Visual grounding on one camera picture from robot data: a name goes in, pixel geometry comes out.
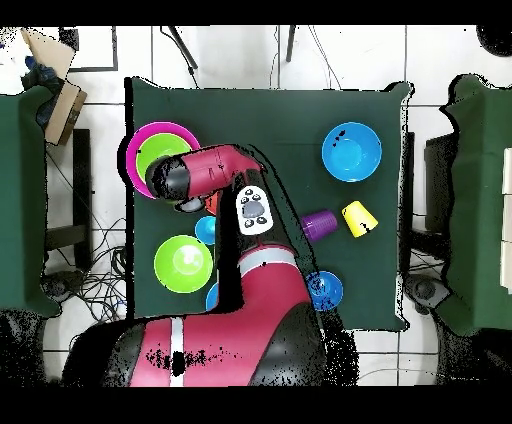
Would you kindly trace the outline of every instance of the green tablecloth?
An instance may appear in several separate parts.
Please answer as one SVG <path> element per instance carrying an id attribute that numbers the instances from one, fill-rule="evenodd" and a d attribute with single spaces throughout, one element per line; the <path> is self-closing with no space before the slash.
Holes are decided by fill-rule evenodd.
<path id="1" fill-rule="evenodd" d="M 0 309 L 50 317 L 59 305 L 41 290 L 46 231 L 46 174 L 39 106 L 51 98 L 43 87 L 0 96 Z"/>
<path id="2" fill-rule="evenodd" d="M 459 132 L 446 274 L 453 295 L 437 312 L 461 336 L 480 328 L 512 330 L 512 295 L 500 286 L 503 151 L 512 147 L 512 90 L 464 75 L 454 95 L 446 108 Z"/>
<path id="3" fill-rule="evenodd" d="M 347 328 L 400 330 L 395 316 L 397 204 L 401 155 L 400 104 L 409 85 L 378 91 L 273 91 L 162 89 L 134 78 L 134 128 L 172 121 L 189 129 L 201 146 L 253 144 L 270 160 L 299 215 L 332 210 L 339 229 L 315 243 L 318 267 L 339 276 L 344 298 L 338 312 Z M 342 183 L 324 168 L 321 145 L 329 131 L 348 121 L 370 126 L 382 142 L 382 161 L 359 183 Z M 165 202 L 134 193 L 135 314 L 202 312 L 210 282 L 196 293 L 175 294 L 156 279 L 158 247 L 177 234 L 194 235 L 206 215 L 179 214 Z M 379 225 L 354 239 L 341 209 L 361 201 Z"/>

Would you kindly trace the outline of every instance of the floor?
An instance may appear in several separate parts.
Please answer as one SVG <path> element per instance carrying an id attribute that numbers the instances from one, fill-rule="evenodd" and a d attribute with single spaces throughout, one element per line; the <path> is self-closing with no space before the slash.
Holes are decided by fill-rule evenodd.
<path id="1" fill-rule="evenodd" d="M 179 32 L 199 64 L 199 87 L 280 88 L 321 90 L 329 87 L 327 66 L 307 26 L 295 35 L 293 60 L 286 63 L 288 26 L 281 26 L 281 61 L 278 79 L 275 26 L 179 27 Z M 56 28 L 40 29 L 57 35 Z M 116 154 L 125 134 L 123 77 L 140 76 L 155 84 L 193 88 L 187 67 L 172 40 L 159 27 L 116 27 L 117 70 L 108 27 L 79 27 L 80 50 L 73 62 L 71 83 L 88 93 L 77 128 L 89 128 L 92 148 L 93 212 L 102 228 L 125 216 L 125 186 L 118 175 Z M 496 86 L 512 82 L 512 60 L 497 58 L 479 45 L 474 26 L 317 26 L 316 33 L 332 70 L 343 89 L 382 90 L 408 81 L 415 92 L 408 112 L 409 131 L 416 133 L 414 220 L 423 228 L 425 213 L 423 148 L 427 139 L 452 131 L 439 112 L 448 101 L 448 86 L 455 76 L 478 73 Z M 338 88 L 335 78 L 332 87 Z M 57 165 L 72 179 L 72 149 L 50 147 Z M 48 225 L 71 224 L 71 189 L 48 162 Z M 94 223 L 95 247 L 102 241 Z M 124 221 L 108 236 L 111 246 L 125 242 Z M 72 250 L 63 253 L 72 261 Z M 412 264 L 421 263 L 412 257 Z M 106 272 L 107 262 L 97 265 Z M 52 253 L 49 270 L 65 269 L 63 258 Z M 410 327 L 401 332 L 355 331 L 360 352 L 360 385 L 432 384 L 438 343 L 430 316 L 415 312 L 404 299 L 403 315 Z M 64 303 L 59 318 L 49 320 L 44 338 L 49 376 L 59 376 L 75 335 L 94 320 L 83 302 Z"/>

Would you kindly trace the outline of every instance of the pink bowl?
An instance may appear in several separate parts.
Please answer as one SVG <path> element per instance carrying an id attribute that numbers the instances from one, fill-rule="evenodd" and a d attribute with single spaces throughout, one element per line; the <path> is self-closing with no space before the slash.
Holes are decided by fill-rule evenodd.
<path id="1" fill-rule="evenodd" d="M 188 143 L 192 150 L 197 150 L 201 147 L 189 130 L 174 122 L 152 122 L 151 124 L 144 125 L 135 132 L 126 149 L 126 171 L 137 191 L 150 199 L 154 199 L 154 197 L 146 187 L 145 181 L 139 177 L 135 159 L 142 143 L 149 137 L 161 133 L 174 134 L 181 137 Z"/>

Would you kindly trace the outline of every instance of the green bowl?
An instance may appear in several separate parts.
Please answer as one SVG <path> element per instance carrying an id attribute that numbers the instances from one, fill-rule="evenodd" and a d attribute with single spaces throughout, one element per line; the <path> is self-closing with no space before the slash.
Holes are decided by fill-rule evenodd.
<path id="1" fill-rule="evenodd" d="M 142 181 L 146 181 L 146 170 L 151 162 L 162 156 L 173 156 L 187 153 L 192 150 L 189 144 L 181 137 L 174 134 L 155 134 L 148 137 L 139 147 L 135 159 L 135 167 Z"/>
<path id="2" fill-rule="evenodd" d="M 191 236 L 174 236 L 155 255 L 158 280 L 175 293 L 193 293 L 203 287 L 213 270 L 212 254 L 205 244 Z"/>

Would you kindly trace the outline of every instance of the blue bowl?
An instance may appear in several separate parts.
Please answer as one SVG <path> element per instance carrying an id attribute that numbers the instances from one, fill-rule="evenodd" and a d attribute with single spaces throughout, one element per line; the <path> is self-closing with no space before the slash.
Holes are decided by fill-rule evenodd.
<path id="1" fill-rule="evenodd" d="M 347 122 L 334 128 L 322 145 L 322 161 L 338 180 L 361 181 L 377 169 L 382 146 L 375 132 L 363 124 Z"/>
<path id="2" fill-rule="evenodd" d="M 196 237 L 204 244 L 211 246 L 215 244 L 215 217 L 203 216 L 196 223 Z"/>
<path id="3" fill-rule="evenodd" d="M 206 311 L 211 311 L 219 301 L 219 283 L 215 283 L 206 295 Z"/>
<path id="4" fill-rule="evenodd" d="M 339 305 L 343 298 L 343 284 L 333 273 L 313 272 L 306 277 L 313 307 L 317 311 L 328 311 Z"/>

